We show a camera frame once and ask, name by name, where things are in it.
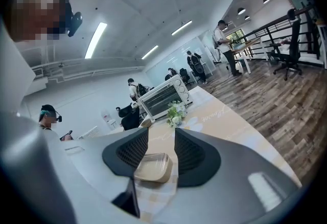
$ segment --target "ceiling lamp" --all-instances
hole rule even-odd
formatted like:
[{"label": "ceiling lamp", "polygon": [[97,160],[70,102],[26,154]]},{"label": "ceiling lamp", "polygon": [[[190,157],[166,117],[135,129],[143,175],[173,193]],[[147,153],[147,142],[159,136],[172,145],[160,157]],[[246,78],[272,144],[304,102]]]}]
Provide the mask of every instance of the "ceiling lamp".
[{"label": "ceiling lamp", "polygon": [[103,33],[103,31],[105,30],[107,24],[100,22],[100,24],[98,25],[96,31],[93,34],[93,37],[91,39],[90,45],[88,45],[86,54],[85,54],[85,58],[92,58],[93,52],[96,49],[96,46],[98,44],[98,41]]},{"label": "ceiling lamp", "polygon": [[159,46],[155,46],[152,50],[150,50],[147,54],[144,55],[144,57],[142,59],[145,59],[148,55],[150,55],[150,53],[154,50],[156,50]]},{"label": "ceiling lamp", "polygon": [[174,36],[177,32],[181,31],[183,28],[185,28],[186,26],[188,26],[189,24],[191,24],[192,21],[190,20],[189,22],[187,22],[185,25],[181,26],[178,30],[174,31],[172,33],[172,35]]},{"label": "ceiling lamp", "polygon": [[238,10],[237,10],[237,14],[239,14],[239,15],[241,15],[242,13],[244,13],[245,12],[245,9],[244,8],[239,8]]}]

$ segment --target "desk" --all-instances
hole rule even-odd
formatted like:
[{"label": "desk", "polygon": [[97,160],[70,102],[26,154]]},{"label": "desk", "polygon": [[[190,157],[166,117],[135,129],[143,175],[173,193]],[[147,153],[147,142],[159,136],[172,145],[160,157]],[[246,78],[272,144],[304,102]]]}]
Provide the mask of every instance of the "desk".
[{"label": "desk", "polygon": [[[194,101],[187,108],[188,114],[180,125],[181,128],[250,147],[301,186],[299,179],[283,157],[249,123],[200,87],[189,92]],[[166,117],[158,119],[149,128],[147,154],[164,152],[170,156],[174,163],[170,179],[164,184],[135,181],[141,219],[147,222],[150,222],[152,216],[162,210],[176,193],[178,161],[174,151],[175,130],[168,126],[166,120]]]},{"label": "desk", "polygon": [[326,53],[326,49],[327,49],[327,25],[326,23],[322,20],[322,19],[318,19],[316,22],[316,25],[318,27],[319,30],[319,35],[321,38],[321,47],[322,47],[322,57],[323,57],[323,64],[324,64],[324,68],[325,70],[327,70],[327,53]]},{"label": "desk", "polygon": [[[211,69],[209,68],[209,66],[206,64],[206,62],[203,62],[201,64],[204,66],[204,68],[207,68],[209,70],[208,73],[210,73],[211,76],[213,76],[213,72],[211,71]],[[198,81],[196,80],[195,75],[194,75],[194,71],[192,69],[190,70],[190,74],[191,74],[192,78],[194,79],[194,81],[198,84]]]},{"label": "desk", "polygon": [[267,51],[266,51],[266,49],[265,49],[265,47],[264,47],[264,45],[263,45],[263,43],[262,43],[261,38],[255,38],[255,39],[253,39],[253,40],[249,40],[249,41],[247,41],[247,43],[242,43],[242,44],[238,45],[237,47],[235,47],[235,48],[232,50],[233,54],[241,53],[241,55],[242,55],[242,57],[243,57],[243,59],[244,59],[245,65],[246,65],[247,72],[248,72],[249,74],[251,74],[251,70],[250,70],[250,67],[249,67],[249,63],[247,62],[247,59],[246,59],[246,57],[245,57],[244,50],[246,50],[247,55],[249,56],[249,59],[252,60],[248,48],[249,48],[250,46],[252,46],[253,44],[257,43],[257,42],[260,42],[260,45],[261,45],[262,51],[263,51],[263,53],[264,53],[264,55],[265,55],[266,60],[268,61]]}]

